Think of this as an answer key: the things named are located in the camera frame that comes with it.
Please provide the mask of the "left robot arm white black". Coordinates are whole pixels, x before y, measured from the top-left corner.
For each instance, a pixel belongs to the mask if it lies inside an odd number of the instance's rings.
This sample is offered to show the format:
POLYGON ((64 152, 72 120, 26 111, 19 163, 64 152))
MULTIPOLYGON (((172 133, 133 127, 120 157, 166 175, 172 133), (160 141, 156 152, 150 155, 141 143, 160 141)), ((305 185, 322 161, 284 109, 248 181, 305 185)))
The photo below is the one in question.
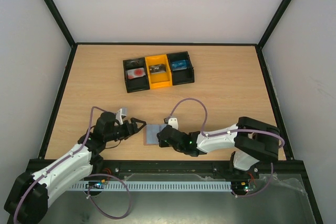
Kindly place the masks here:
POLYGON ((98 172, 100 155, 110 141, 127 140, 146 126, 146 122, 125 119, 125 112, 103 111, 96 123, 89 122, 86 133, 62 157, 45 168, 20 174, 5 201, 4 210, 14 223, 39 223, 53 202, 79 180, 98 172))

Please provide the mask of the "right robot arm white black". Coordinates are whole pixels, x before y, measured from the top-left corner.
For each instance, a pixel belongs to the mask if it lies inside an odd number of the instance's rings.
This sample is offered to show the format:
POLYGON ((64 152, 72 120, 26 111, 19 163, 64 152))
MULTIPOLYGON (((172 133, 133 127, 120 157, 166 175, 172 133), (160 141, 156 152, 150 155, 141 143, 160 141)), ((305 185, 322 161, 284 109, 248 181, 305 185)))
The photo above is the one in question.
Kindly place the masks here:
POLYGON ((236 148, 229 164, 229 172, 236 178, 242 177, 260 161, 275 163, 279 149, 285 144, 277 127, 246 116, 217 131, 184 133, 167 125, 156 136, 160 147, 171 147, 191 157, 236 148))

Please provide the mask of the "white red april card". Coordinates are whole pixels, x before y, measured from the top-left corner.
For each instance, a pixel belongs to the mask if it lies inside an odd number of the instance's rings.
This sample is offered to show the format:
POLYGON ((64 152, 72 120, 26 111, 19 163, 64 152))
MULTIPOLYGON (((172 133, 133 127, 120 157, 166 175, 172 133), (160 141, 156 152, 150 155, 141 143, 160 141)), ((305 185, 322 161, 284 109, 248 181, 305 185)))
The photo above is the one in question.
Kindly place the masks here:
POLYGON ((127 70, 127 77, 130 80, 145 77, 145 76, 146 76, 146 73, 143 67, 127 70))

